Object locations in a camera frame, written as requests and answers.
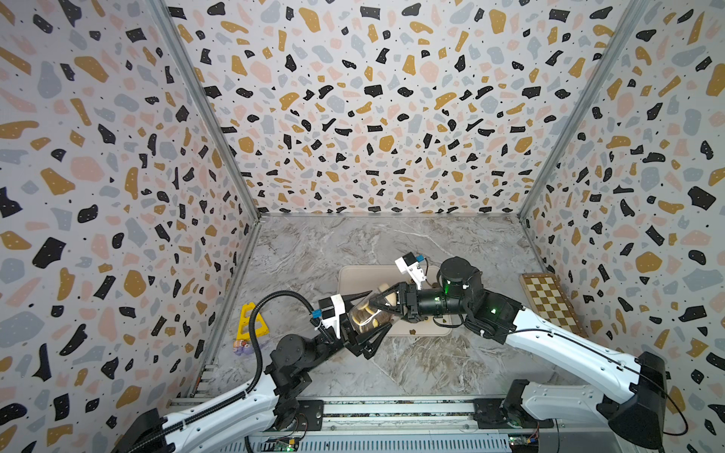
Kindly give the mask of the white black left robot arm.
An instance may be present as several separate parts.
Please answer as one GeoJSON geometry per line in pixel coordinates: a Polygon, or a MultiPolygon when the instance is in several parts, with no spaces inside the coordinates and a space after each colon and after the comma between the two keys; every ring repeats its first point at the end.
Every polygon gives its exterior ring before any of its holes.
{"type": "Polygon", "coordinates": [[[253,379],[222,396],[190,409],[162,416],[150,410],[133,422],[115,452],[210,452],[257,432],[284,430],[300,413],[298,397],[311,383],[310,372],[343,348],[370,359],[392,328],[380,326],[349,338],[332,340],[332,329],[305,338],[284,336],[271,353],[271,362],[253,379]]]}

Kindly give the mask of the jar with beige lid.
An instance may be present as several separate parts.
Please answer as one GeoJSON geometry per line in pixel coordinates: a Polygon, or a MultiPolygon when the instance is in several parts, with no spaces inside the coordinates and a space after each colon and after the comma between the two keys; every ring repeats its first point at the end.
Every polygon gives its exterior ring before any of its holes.
{"type": "Polygon", "coordinates": [[[373,305],[373,297],[377,292],[372,292],[368,296],[365,296],[349,312],[350,322],[353,328],[360,334],[386,324],[394,324],[396,319],[398,319],[396,315],[398,314],[400,306],[373,305]]]}

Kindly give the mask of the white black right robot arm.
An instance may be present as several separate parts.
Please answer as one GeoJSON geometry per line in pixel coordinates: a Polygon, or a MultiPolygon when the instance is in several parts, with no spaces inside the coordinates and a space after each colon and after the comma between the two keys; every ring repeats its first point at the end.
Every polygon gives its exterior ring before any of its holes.
{"type": "Polygon", "coordinates": [[[430,289],[423,286],[426,277],[417,257],[409,254],[396,266],[410,281],[372,294],[368,309],[373,315],[389,313],[392,321],[411,323],[458,315],[481,338],[527,351],[582,380],[547,386],[516,379],[495,421],[521,428],[560,419],[604,424],[638,447],[663,447],[668,392],[659,356],[617,352],[556,326],[518,301],[485,289],[480,270],[463,258],[445,260],[437,286],[430,289]]]}

